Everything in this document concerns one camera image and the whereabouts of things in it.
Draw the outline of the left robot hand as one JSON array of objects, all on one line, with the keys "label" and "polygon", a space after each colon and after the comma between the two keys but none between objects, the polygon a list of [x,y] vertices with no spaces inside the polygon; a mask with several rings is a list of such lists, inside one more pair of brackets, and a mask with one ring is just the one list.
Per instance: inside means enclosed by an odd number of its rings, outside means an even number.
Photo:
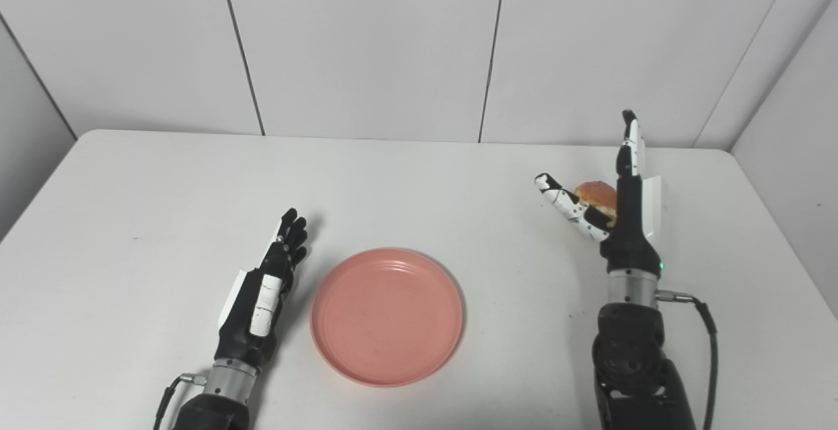
[{"label": "left robot hand", "polygon": [[278,348],[276,325],[290,295],[297,266],[306,254],[306,219],[294,208],[281,217],[278,232],[258,267],[240,272],[219,318],[214,359],[233,359],[260,370]]}]

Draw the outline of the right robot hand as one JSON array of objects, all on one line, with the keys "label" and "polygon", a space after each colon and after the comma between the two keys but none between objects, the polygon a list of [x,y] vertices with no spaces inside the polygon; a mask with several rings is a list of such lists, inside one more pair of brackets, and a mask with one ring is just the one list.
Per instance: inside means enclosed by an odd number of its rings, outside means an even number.
[{"label": "right robot hand", "polygon": [[625,135],[615,161],[616,218],[612,225],[592,202],[564,188],[550,174],[539,174],[534,183],[569,223],[598,242],[607,272],[641,271],[661,278],[663,262],[653,237],[653,206],[658,197],[653,194],[652,180],[643,176],[646,143],[634,111],[624,110],[622,117]]}]

